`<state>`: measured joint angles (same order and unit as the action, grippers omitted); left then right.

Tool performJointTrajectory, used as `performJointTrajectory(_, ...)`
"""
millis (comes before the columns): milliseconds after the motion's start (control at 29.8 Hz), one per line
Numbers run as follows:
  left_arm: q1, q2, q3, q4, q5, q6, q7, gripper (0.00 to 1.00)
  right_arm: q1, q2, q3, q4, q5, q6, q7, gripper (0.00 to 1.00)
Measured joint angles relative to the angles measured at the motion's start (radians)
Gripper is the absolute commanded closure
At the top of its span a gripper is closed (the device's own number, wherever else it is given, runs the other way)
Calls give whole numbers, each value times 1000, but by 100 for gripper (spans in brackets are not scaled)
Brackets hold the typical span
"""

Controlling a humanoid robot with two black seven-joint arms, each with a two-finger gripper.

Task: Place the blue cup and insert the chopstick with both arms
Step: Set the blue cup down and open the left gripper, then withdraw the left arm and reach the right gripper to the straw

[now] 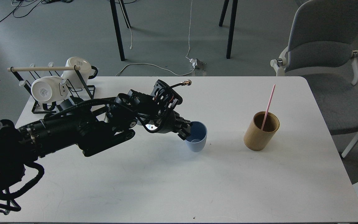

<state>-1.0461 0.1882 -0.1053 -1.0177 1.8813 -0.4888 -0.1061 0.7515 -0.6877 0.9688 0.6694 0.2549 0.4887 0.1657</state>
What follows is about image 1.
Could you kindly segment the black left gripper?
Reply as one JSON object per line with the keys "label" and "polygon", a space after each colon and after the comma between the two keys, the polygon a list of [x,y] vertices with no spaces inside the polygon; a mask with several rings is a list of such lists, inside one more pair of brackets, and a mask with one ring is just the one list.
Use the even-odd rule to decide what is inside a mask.
{"label": "black left gripper", "polygon": [[137,117],[137,123],[142,125],[149,133],[168,133],[173,132],[182,140],[186,140],[191,135],[191,121],[182,118],[179,113],[173,109],[168,108],[165,114],[159,120],[152,120],[156,129],[149,129],[146,127],[147,119],[141,119]]}

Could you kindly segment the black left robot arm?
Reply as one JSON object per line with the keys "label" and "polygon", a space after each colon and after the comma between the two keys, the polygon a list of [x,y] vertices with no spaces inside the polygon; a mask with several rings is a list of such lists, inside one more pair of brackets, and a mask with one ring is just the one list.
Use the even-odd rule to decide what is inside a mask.
{"label": "black left robot arm", "polygon": [[135,136],[133,127],[149,133],[177,133],[185,140],[192,123],[174,111],[182,98],[170,88],[146,95],[134,90],[116,97],[82,100],[71,96],[58,112],[15,128],[0,120],[0,213],[18,212],[15,199],[34,187],[44,175],[36,160],[77,145],[84,156],[93,156]]}

